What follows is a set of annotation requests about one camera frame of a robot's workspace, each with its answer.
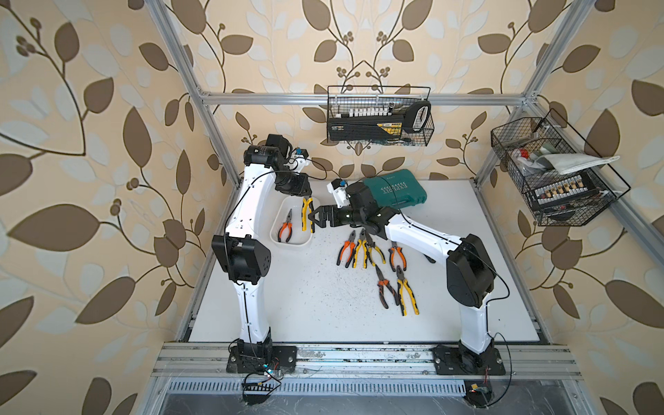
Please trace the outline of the yellow black combination pliers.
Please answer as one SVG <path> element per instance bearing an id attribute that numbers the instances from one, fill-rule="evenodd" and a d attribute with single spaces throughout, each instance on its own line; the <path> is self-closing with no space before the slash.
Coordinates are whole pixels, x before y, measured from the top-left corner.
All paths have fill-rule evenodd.
<path id="1" fill-rule="evenodd" d="M 367 233 L 366 230 L 363 229 L 361 230 L 356 248 L 354 249 L 354 256 L 352 261 L 352 266 L 354 268 L 358 266 L 360 253 L 363 252 L 365 255 L 368 254 L 367 242 Z"/>
<path id="2" fill-rule="evenodd" d="M 302 200 L 302 209 L 301 209 L 301 223 L 302 231 L 310 231 L 315 233 L 316 225 L 314 221 L 309 218 L 309 215 L 314 211 L 314 201 L 312 196 L 304 197 Z"/>
<path id="3" fill-rule="evenodd" d="M 399 295 L 399 302 L 400 302 L 400 311 L 402 316 L 407 315 L 407 309 L 406 306 L 408 303 L 411 303 L 413 306 L 413 312 L 416 316 L 419 315 L 419 309 L 418 309 L 418 304 L 417 304 L 417 299 L 413 293 L 413 290 L 411 289 L 409 285 L 409 281 L 407 280 L 404 270 L 401 266 L 396 267 L 396 274 L 397 274 L 397 283 L 398 283 L 398 295 Z"/>

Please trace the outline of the white plastic storage box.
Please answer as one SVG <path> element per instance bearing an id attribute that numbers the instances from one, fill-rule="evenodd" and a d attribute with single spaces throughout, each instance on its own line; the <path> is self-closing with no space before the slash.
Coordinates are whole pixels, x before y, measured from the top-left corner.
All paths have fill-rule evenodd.
<path id="1" fill-rule="evenodd" d="M 278 247 L 304 248 L 313 240 L 313 233 L 302 225 L 303 198 L 287 196 L 279 205 L 269 233 Z"/>

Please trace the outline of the small orange black pliers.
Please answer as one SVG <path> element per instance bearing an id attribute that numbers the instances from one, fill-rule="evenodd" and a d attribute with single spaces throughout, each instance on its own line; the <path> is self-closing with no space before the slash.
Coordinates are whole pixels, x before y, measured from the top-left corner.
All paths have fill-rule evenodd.
<path id="1" fill-rule="evenodd" d="M 292 230 L 292 209 L 288 211 L 285 221 L 282 223 L 278 230 L 278 242 L 289 243 L 293 235 Z"/>

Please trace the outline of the orange black combination pliers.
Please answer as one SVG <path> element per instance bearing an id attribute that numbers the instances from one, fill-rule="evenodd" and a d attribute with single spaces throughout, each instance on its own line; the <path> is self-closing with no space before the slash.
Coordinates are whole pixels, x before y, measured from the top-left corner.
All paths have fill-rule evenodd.
<path id="1" fill-rule="evenodd" d="M 336 264 L 340 266 L 344 264 L 345 268 L 349 268 L 354 260 L 354 252 L 356 251 L 356 230 L 353 230 L 349 234 L 349 238 L 344 241 L 342 248 L 340 249 Z"/>

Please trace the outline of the yellow black long-nose pliers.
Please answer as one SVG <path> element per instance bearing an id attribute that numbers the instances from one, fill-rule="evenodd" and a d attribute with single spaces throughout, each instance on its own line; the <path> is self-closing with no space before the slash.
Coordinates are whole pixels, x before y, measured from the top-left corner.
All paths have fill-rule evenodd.
<path id="1" fill-rule="evenodd" d="M 372 264 L 374 263 L 373 253 L 376 252 L 379 255 L 379 258 L 380 258 L 380 261 L 382 262 L 382 264 L 386 264 L 387 261 L 386 261 L 386 257 L 385 257 L 384 252 L 382 252 L 380 247 L 378 247 L 376 245 L 376 243 L 373 240 L 373 237 L 369 233 L 366 234 L 366 240 L 367 241 L 366 241 L 365 246 L 367 248 L 367 253 L 368 253 L 368 257 L 370 259 L 370 262 Z"/>

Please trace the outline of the Greener orange black pliers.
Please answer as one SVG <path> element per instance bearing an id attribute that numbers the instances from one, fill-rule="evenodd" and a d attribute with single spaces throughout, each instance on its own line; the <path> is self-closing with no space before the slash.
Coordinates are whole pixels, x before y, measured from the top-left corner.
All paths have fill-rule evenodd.
<path id="1" fill-rule="evenodd" d="M 402 248 L 398 245 L 397 242 L 392 241 L 391 247 L 389 248 L 389 263 L 391 269 L 396 273 L 397 268 L 400 266 L 403 271 L 407 270 L 407 261 L 406 257 L 402 252 Z"/>

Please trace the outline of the orange handled long-nose pliers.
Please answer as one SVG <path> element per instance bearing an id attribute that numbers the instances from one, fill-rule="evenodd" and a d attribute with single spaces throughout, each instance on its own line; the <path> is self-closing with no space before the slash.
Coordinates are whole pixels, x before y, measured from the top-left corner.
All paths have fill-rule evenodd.
<path id="1" fill-rule="evenodd" d="M 389 308 L 386 296 L 385 296 L 385 290 L 388 290 L 390 294 L 392 295 L 395 305 L 400 306 L 400 299 L 399 299 L 399 294 L 394 290 L 394 287 L 392 287 L 390 281 L 384 277 L 384 274 L 382 270 L 378 267 L 375 266 L 375 272 L 378 278 L 378 289 L 379 289 L 379 298 L 382 306 L 387 310 Z"/>

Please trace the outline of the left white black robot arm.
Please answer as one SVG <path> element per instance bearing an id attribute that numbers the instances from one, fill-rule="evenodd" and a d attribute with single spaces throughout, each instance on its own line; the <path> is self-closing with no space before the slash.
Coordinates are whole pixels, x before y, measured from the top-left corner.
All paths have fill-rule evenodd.
<path id="1" fill-rule="evenodd" d="M 249 146 L 243 161 L 240 198 L 228 215 L 222 234 L 213 237 L 212 249 L 239 299 L 237 360 L 263 365 L 273 359 L 273 340 L 261 282 L 271 266 L 271 251 L 259 240 L 260 218 L 272 193 L 312 195 L 310 177 L 303 171 L 310 161 L 305 150 L 293 147 L 287 138 L 277 134 L 270 134 L 264 145 Z"/>

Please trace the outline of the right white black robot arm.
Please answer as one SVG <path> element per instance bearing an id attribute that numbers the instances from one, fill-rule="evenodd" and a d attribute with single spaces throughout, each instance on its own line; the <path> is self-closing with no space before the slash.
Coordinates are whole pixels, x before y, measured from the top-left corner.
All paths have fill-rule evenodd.
<path id="1" fill-rule="evenodd" d="M 320 228 L 363 228 L 373 236 L 411 247 L 445 265 L 447 290 L 459 304 L 461 345 L 477 356 L 489 349 L 492 337 L 488 302 L 497 273 L 479 237 L 472 233 L 459 237 L 436 231 L 392 207 L 369 210 L 323 205 L 307 217 Z"/>

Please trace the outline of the black yellow tool case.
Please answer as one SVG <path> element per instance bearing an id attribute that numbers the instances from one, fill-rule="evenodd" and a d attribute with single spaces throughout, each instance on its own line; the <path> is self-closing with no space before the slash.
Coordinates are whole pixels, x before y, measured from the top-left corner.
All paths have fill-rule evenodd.
<path id="1" fill-rule="evenodd" d="M 330 141 L 385 141 L 401 138 L 404 117 L 363 116 L 333 118 L 327 123 Z"/>

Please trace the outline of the green plastic tool case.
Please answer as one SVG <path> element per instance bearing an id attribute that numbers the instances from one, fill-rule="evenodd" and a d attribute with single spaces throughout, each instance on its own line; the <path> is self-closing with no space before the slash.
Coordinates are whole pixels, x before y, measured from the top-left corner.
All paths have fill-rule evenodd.
<path id="1" fill-rule="evenodd" d="M 382 208 L 404 209 L 423 204 L 427 200 L 425 189 L 407 169 L 366 178 L 363 183 Z"/>

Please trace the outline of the socket set tray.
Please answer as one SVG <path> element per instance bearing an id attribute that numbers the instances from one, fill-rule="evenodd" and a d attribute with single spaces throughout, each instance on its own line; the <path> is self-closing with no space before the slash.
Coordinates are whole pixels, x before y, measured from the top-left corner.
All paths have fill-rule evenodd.
<path id="1" fill-rule="evenodd" d="M 579 198 L 594 195 L 598 187 L 586 174 L 563 179 L 533 191 L 535 206 L 551 207 L 555 204 L 570 202 Z"/>

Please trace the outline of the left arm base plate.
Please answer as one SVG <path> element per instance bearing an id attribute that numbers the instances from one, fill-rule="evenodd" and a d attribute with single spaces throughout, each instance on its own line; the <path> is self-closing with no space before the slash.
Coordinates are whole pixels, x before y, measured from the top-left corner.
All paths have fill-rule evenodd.
<path id="1" fill-rule="evenodd" d="M 259 372 L 268 369 L 278 375 L 292 374 L 297 365 L 297 347 L 270 346 L 263 347 L 258 344 L 244 343 L 233 345 L 229 349 L 226 371 L 230 374 L 244 374 Z"/>

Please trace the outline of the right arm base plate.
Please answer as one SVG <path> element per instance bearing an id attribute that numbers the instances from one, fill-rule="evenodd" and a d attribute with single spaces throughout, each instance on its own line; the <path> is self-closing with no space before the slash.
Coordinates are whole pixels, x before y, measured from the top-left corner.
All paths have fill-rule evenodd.
<path id="1" fill-rule="evenodd" d="M 506 375 L 500 352 L 494 344 L 476 354 L 463 344 L 449 347 L 442 344 L 431 349 L 432 359 L 438 375 Z"/>

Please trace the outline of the aluminium front rail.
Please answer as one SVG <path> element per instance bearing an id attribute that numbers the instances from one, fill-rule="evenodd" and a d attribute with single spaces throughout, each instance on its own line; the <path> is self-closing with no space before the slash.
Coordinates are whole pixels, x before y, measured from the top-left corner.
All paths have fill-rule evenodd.
<path id="1" fill-rule="evenodd" d="M 297 344 L 277 342 L 268 365 L 297 378 L 458 380 L 582 380 L 570 349 L 556 345 L 496 344 L 491 360 L 463 369 L 453 346 L 433 344 Z M 240 366 L 236 347 L 224 342 L 167 342 L 154 377 L 228 377 Z"/>

